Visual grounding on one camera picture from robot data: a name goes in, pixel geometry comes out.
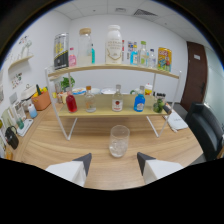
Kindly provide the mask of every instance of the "door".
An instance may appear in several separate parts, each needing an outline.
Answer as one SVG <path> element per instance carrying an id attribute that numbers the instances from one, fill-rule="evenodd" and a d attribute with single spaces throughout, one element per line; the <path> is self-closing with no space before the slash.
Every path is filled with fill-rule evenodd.
<path id="1" fill-rule="evenodd" d="M 180 105 L 189 111 L 192 102 L 202 103 L 207 85 L 207 58 L 204 46 L 187 42 L 188 70 Z"/>

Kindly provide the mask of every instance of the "desk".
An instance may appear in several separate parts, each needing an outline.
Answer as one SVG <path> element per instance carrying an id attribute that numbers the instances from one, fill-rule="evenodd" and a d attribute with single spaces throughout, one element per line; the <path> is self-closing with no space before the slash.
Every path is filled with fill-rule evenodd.
<path id="1" fill-rule="evenodd" d="M 74 118 L 61 118 L 66 132 Z M 161 130 L 164 118 L 150 117 L 154 127 Z M 130 129 L 129 147 L 121 158 L 114 158 L 108 149 L 110 129 L 115 125 Z M 158 160 L 180 163 L 186 167 L 203 152 L 189 128 L 174 133 L 167 125 L 160 138 L 146 117 L 79 118 L 70 141 L 64 138 L 52 105 L 38 111 L 30 130 L 14 151 L 14 160 L 45 170 L 49 165 L 68 162 L 92 153 L 85 188 L 115 190 L 144 186 L 137 152 Z"/>

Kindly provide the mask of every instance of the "ceiling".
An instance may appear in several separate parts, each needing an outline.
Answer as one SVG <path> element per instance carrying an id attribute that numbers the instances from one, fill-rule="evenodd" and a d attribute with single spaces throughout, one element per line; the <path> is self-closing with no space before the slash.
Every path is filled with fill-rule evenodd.
<path id="1" fill-rule="evenodd" d="M 125 15 L 147 19 L 173 31 L 186 41 L 212 49 L 203 34 L 191 22 L 176 11 L 151 0 L 73 0 L 54 10 L 71 20 L 94 15 Z"/>

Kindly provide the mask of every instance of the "basket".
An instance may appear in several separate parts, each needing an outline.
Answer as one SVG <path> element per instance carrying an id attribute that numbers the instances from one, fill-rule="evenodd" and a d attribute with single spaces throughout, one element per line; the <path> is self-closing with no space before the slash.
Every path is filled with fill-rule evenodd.
<path id="1" fill-rule="evenodd" d="M 45 93 L 42 93 L 41 95 L 39 95 L 37 97 L 31 97 L 31 99 L 32 99 L 32 102 L 33 102 L 36 110 L 44 110 L 51 103 L 48 91 Z"/>

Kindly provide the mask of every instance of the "red bottle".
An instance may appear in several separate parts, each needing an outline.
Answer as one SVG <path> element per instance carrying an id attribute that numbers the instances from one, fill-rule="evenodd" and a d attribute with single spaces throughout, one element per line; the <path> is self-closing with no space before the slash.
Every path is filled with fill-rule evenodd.
<path id="1" fill-rule="evenodd" d="M 70 113 L 74 113 L 77 111 L 75 97 L 72 95 L 71 90 L 69 90 L 67 94 L 68 96 L 66 97 L 66 103 L 67 103 L 68 111 Z"/>

